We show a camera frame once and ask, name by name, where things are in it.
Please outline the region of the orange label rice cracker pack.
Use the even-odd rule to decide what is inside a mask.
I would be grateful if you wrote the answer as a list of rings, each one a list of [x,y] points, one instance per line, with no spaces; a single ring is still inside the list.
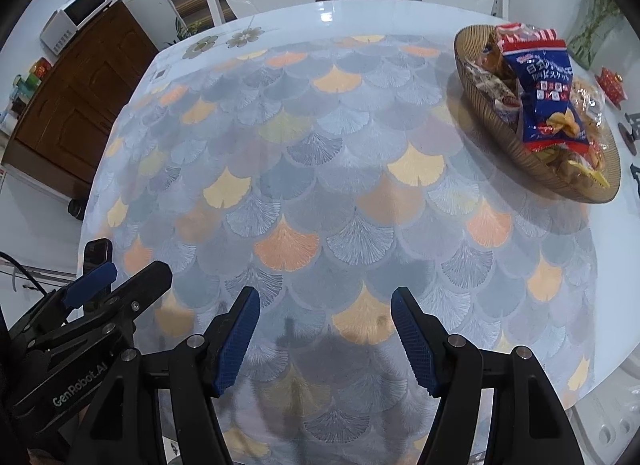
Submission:
[[[578,139],[587,144],[587,160],[593,170],[605,167],[604,151],[608,147],[604,137],[604,126],[600,118],[585,116],[580,118],[582,125]]]

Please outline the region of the blue biscuit bag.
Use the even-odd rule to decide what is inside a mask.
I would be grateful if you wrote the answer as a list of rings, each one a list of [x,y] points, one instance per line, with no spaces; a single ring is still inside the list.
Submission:
[[[521,136],[527,150],[555,145],[585,156],[587,144],[578,139],[582,121],[570,102],[573,69],[566,46],[518,51],[503,58],[520,87]]]

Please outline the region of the red white striped snack pack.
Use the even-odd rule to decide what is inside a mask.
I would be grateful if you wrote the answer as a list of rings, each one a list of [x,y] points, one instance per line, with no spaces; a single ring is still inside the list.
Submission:
[[[502,55],[538,48],[564,48],[565,42],[553,28],[508,23],[494,28],[495,43]]]

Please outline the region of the brown wooden cabinet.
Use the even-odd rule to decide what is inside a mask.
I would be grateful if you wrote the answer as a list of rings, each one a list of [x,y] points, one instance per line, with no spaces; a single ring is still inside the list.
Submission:
[[[53,64],[17,121],[4,165],[70,198],[86,197],[114,121],[158,53],[117,1]]]

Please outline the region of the yellow snack packet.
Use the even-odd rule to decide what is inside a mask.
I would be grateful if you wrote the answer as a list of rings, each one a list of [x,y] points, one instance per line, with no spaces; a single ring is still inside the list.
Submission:
[[[601,188],[611,188],[610,182],[600,170],[593,169],[582,156],[566,147],[549,146],[535,155],[567,184],[581,188],[591,188],[594,184]]]

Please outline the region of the brown ribbed glass plate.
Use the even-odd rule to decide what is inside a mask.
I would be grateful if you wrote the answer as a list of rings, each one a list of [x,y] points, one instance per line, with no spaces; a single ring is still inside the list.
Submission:
[[[548,190],[587,204],[620,189],[620,155],[604,95],[575,75],[553,28],[473,25],[454,38],[465,94],[483,127]]]

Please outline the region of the white microwave oven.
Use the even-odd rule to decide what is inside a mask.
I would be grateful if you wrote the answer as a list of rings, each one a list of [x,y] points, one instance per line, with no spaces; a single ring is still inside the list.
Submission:
[[[40,32],[40,41],[56,56],[78,32],[116,0],[68,0],[55,10]]]

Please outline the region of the purple white snack packet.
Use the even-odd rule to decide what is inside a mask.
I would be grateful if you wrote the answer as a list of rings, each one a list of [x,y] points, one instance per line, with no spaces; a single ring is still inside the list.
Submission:
[[[500,78],[486,69],[469,60],[465,60],[463,65],[474,86],[484,95],[495,114],[506,125],[515,129],[521,114],[520,99]]]

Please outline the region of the green potted plant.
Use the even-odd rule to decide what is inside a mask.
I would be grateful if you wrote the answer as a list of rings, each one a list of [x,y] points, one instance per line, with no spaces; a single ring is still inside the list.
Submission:
[[[192,36],[197,35],[201,31],[200,24],[198,22],[187,25],[180,17],[175,18],[175,32],[174,39],[165,42],[166,47],[171,47],[174,44],[186,40]]]

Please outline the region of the clear bag of cookies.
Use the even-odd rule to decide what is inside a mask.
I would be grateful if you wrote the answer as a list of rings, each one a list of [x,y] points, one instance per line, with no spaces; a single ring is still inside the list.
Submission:
[[[600,125],[605,107],[602,91],[590,81],[575,76],[570,89],[570,102],[583,121]]]

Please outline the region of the grey metal phone stand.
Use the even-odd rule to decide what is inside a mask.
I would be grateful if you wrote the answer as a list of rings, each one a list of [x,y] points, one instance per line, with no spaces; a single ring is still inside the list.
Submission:
[[[631,139],[637,141],[640,139],[640,113],[626,113],[625,119],[629,125],[629,134]]]

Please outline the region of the red lidded teacup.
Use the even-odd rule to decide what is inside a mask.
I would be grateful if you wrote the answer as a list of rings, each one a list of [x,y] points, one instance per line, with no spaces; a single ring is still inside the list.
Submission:
[[[627,99],[623,77],[611,69],[602,67],[601,73],[596,76],[596,81],[606,97],[619,110]]]

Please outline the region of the glass vase with dried flowers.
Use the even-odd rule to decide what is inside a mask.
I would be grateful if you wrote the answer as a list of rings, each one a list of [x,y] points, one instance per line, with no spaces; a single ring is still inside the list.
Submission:
[[[582,68],[590,69],[594,58],[622,19],[614,0],[582,0],[576,22],[567,40],[567,50]]]

